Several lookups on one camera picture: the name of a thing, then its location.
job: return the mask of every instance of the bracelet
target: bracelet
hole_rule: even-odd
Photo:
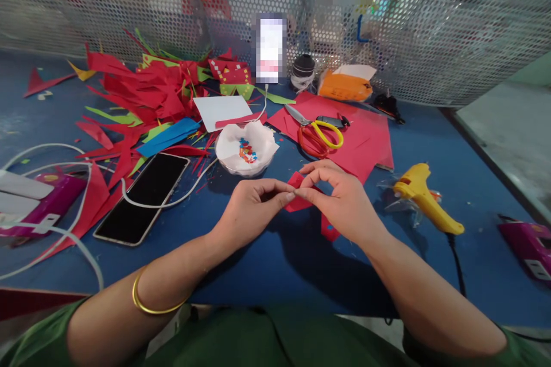
[[[140,277],[142,276],[142,274],[143,274],[143,272],[145,271],[146,268],[147,268],[147,266],[145,266],[138,273],[138,276],[136,277],[136,280],[134,280],[134,286],[132,287],[132,300],[134,301],[134,305],[136,306],[136,308],[138,308],[139,310],[142,310],[143,312],[145,312],[147,314],[162,315],[162,314],[171,313],[172,311],[175,311],[175,310],[179,309],[182,305],[184,305],[184,303],[191,296],[191,293],[180,304],[178,304],[177,306],[174,306],[172,308],[169,308],[167,310],[160,310],[160,311],[151,310],[151,309],[147,308],[146,306],[144,306],[142,304],[142,302],[139,300],[139,297],[138,297],[138,281],[139,281]]]

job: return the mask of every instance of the yellow scissors handle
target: yellow scissors handle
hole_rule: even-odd
[[[316,133],[318,134],[318,136],[321,138],[321,140],[323,140],[323,142],[325,142],[325,144],[328,147],[330,147],[331,149],[338,149],[343,145],[344,136],[336,126],[333,126],[333,125],[331,125],[330,123],[327,123],[327,122],[322,122],[321,120],[314,120],[311,123],[311,125],[314,128],[314,130],[316,131]],[[326,127],[327,129],[331,129],[333,132],[335,132],[337,134],[337,137],[339,138],[339,143],[337,143],[335,145],[333,142],[331,142],[329,139],[327,139],[325,137],[325,135],[323,134],[323,132],[321,131],[320,126]]]

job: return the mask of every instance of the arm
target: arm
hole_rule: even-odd
[[[138,283],[149,309],[171,308],[188,297],[205,274],[266,228],[292,198],[294,188],[275,179],[241,181],[222,218],[208,234],[149,264]],[[263,202],[264,195],[275,195]],[[78,365],[118,365],[146,345],[174,312],[149,315],[136,308],[132,288],[138,271],[84,302],[69,322],[67,345]]]
[[[300,172],[309,175],[295,193],[316,205],[344,237],[360,246],[415,339],[459,357],[490,356],[506,347],[504,333],[492,321],[386,230],[355,177],[331,161],[310,163]],[[331,196],[311,189],[319,181],[333,186]]]

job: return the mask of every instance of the sleeve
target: sleeve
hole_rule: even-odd
[[[69,304],[33,325],[0,360],[7,366],[72,366],[67,347],[67,326],[86,299]]]
[[[405,353],[422,366],[441,367],[540,367],[549,366],[549,360],[524,339],[517,337],[512,332],[501,328],[507,338],[507,347],[500,353],[491,357],[482,358],[458,358],[431,350],[418,342],[403,329],[403,349]]]

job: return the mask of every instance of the metal mesh panel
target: metal mesh panel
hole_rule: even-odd
[[[258,11],[287,13],[288,65],[302,53],[317,70],[368,63],[373,84],[422,104],[463,106],[551,49],[551,0],[374,0],[356,40],[357,6],[316,0],[0,0],[0,46],[83,56],[104,46],[127,61],[141,51],[122,31],[198,58],[231,46],[250,62]]]

